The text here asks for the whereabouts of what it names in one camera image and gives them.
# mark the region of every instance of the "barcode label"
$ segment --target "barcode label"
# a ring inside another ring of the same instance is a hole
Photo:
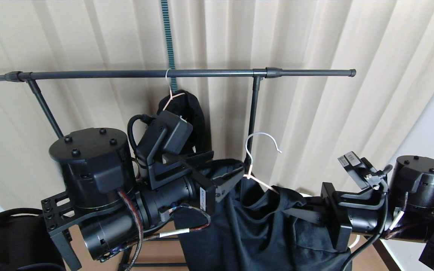
[[[354,152],[350,151],[350,152],[346,153],[344,156],[346,156],[346,158],[348,159],[349,163],[350,163],[352,166],[355,166],[355,165],[359,165],[359,164],[360,164],[360,161],[359,161],[359,159],[356,157],[356,155],[355,155]]]
[[[205,190],[200,187],[200,209],[205,212]]]
[[[341,156],[340,158],[338,158],[338,160],[339,160],[339,163],[341,163],[341,165],[342,165],[343,167],[349,165],[348,160],[346,160],[346,158],[344,157],[344,155]]]

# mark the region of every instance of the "clothes hanger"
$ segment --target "clothes hanger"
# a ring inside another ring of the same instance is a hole
[[[170,98],[168,99],[168,101],[167,101],[167,103],[165,104],[164,109],[163,109],[162,111],[165,111],[165,109],[167,109],[167,106],[170,104],[170,101],[172,101],[175,97],[185,95],[185,93],[180,93],[180,94],[177,94],[177,95],[174,96],[174,94],[173,94],[173,92],[172,92],[172,86],[170,85],[170,83],[169,83],[168,80],[167,80],[167,74],[168,74],[168,71],[169,71],[169,70],[170,70],[170,69],[167,69],[167,71],[165,72],[165,81],[167,82],[168,89],[170,90]]]
[[[256,177],[252,176],[252,166],[254,164],[254,159],[252,158],[252,155],[250,154],[249,149],[247,148],[248,146],[248,141],[251,137],[255,136],[256,134],[264,134],[268,137],[270,137],[272,139],[272,141],[274,141],[274,146],[276,146],[276,151],[279,151],[279,153],[282,153],[282,151],[279,149],[279,147],[277,147],[277,142],[274,139],[274,137],[272,137],[272,135],[266,133],[266,132],[255,132],[253,134],[250,134],[247,139],[246,139],[246,143],[245,143],[245,148],[246,148],[246,153],[248,154],[249,158],[250,158],[250,166],[249,166],[249,172],[247,174],[244,174],[244,177],[246,177],[247,179],[252,179],[255,180],[256,182],[262,184],[263,186],[267,187],[268,189],[272,190],[273,192],[276,192],[277,194],[279,194],[279,192],[274,189],[273,187],[271,187],[270,185],[266,184],[265,182],[257,179]]]

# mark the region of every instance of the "screw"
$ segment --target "screw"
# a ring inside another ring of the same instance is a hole
[[[78,156],[80,154],[81,154],[81,152],[79,152],[79,149],[72,149],[71,150],[71,155],[72,156]]]

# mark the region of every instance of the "beige curtain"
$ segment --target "beige curtain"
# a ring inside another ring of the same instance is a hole
[[[316,194],[353,190],[336,158],[382,168],[434,92],[434,1],[172,0],[178,69],[356,69],[354,78],[264,79],[254,140],[261,180]],[[166,69],[159,1],[0,1],[0,74]],[[206,115],[216,158],[243,158],[249,78],[178,79]],[[62,131],[124,130],[167,95],[164,79],[40,81]],[[136,125],[139,138],[143,125]],[[64,190],[56,136],[26,84],[0,82],[0,205],[38,207]]]

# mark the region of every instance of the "brown floor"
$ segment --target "brown floor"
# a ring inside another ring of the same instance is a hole
[[[169,231],[174,229],[174,224],[171,222],[166,225],[162,231]],[[77,226],[73,226],[70,228],[71,237],[73,241],[71,245],[73,246],[76,254],[78,255],[79,260],[81,261],[82,271],[116,271],[118,263],[122,257],[122,254],[118,254],[112,259],[100,263],[98,261],[92,260],[88,250],[85,247],[85,243],[83,242],[83,238],[81,237],[81,233]],[[355,240],[355,236],[353,235],[350,239],[350,242]],[[365,242],[364,238],[360,239],[360,242],[355,247],[359,247]],[[145,242],[142,247],[142,251],[138,256],[138,261],[141,263],[150,263],[150,262],[184,262],[184,256],[182,252],[182,248],[180,247],[179,242],[176,241],[166,241],[166,242]],[[134,270],[139,271],[187,271],[186,267],[144,267],[144,268],[134,268]],[[369,247],[365,251],[363,251],[360,255],[356,257],[353,261],[353,270],[354,271],[385,271],[388,270],[384,265],[383,261],[377,254],[374,247]]]

